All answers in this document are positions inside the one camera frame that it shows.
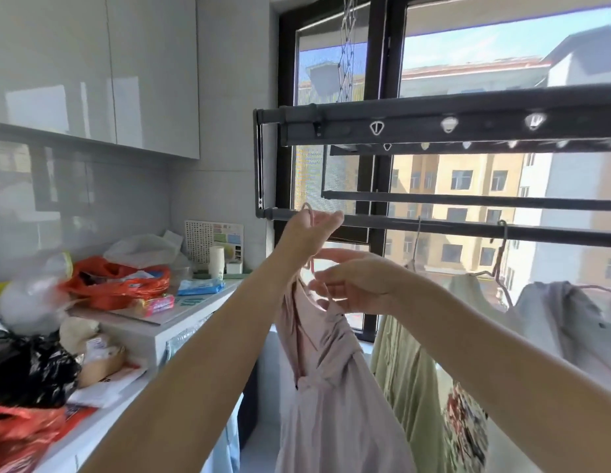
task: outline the red plastic bag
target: red plastic bag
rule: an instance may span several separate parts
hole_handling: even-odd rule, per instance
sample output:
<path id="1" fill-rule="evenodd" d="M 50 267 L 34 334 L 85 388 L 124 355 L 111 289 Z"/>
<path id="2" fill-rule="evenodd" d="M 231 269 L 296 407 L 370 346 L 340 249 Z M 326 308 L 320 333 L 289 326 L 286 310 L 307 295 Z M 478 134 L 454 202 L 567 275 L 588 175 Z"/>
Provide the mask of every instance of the red plastic bag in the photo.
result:
<path id="1" fill-rule="evenodd" d="M 137 269 L 127 265 L 108 262 L 103 257 L 95 256 L 76 262 L 73 265 L 73 277 L 60 288 L 79 297 L 89 299 L 88 305 L 101 310 L 126 308 L 135 299 L 151 299 L 166 292 L 170 286 L 170 270 L 164 265 L 150 268 L 151 272 L 161 272 L 154 279 L 130 279 L 123 282 L 106 282 L 86 285 L 82 272 L 106 279 L 121 279 L 134 274 Z"/>
<path id="2" fill-rule="evenodd" d="M 29 473 L 65 423 L 65 409 L 0 406 L 0 473 Z"/>

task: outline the glossy cabinet door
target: glossy cabinet door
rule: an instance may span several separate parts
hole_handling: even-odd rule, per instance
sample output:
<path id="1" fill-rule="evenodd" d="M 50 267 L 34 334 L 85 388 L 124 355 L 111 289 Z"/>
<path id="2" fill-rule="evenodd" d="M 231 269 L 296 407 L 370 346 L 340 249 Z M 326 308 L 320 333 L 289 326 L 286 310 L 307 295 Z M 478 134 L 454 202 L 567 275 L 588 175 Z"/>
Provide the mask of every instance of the glossy cabinet door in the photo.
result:
<path id="1" fill-rule="evenodd" d="M 199 158 L 196 0 L 108 0 L 117 142 Z"/>
<path id="2" fill-rule="evenodd" d="M 0 122 L 116 141 L 105 0 L 0 0 Z"/>

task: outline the pink garment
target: pink garment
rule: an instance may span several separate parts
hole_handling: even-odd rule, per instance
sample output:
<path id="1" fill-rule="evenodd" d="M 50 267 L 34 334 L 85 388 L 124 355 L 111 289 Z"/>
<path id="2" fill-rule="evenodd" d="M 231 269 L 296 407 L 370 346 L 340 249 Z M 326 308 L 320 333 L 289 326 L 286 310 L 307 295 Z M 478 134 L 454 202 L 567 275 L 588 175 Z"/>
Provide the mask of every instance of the pink garment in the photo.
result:
<path id="1" fill-rule="evenodd" d="M 297 388 L 276 473 L 415 473 L 404 431 L 341 308 L 321 309 L 299 279 L 276 327 Z"/>

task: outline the cabinet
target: cabinet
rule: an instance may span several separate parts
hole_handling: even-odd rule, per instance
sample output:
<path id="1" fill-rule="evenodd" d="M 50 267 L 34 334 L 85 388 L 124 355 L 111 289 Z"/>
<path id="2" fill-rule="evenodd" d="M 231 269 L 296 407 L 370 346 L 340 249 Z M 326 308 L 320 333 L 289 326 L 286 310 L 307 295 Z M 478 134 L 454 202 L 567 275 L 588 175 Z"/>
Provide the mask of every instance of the cabinet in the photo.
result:
<path id="1" fill-rule="evenodd" d="M 116 142 L 105 0 L 0 0 L 0 122 Z"/>
<path id="2" fill-rule="evenodd" d="M 196 0 L 108 0 L 117 142 L 199 158 Z"/>

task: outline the blue sky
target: blue sky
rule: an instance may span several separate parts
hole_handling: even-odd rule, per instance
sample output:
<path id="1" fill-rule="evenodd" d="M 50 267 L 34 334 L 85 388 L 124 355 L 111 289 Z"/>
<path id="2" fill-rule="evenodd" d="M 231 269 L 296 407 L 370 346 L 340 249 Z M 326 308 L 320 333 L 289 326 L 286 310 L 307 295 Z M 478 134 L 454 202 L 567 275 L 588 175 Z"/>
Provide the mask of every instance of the blue sky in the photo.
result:
<path id="1" fill-rule="evenodd" d="M 404 44 L 403 69 L 546 56 L 570 34 L 607 24 L 611 24 L 611 7 L 409 36 Z M 307 67 L 338 62 L 340 54 L 340 47 L 300 52 L 299 81 L 309 79 Z M 364 74 L 366 43 L 356 44 L 354 56 L 354 73 Z"/>

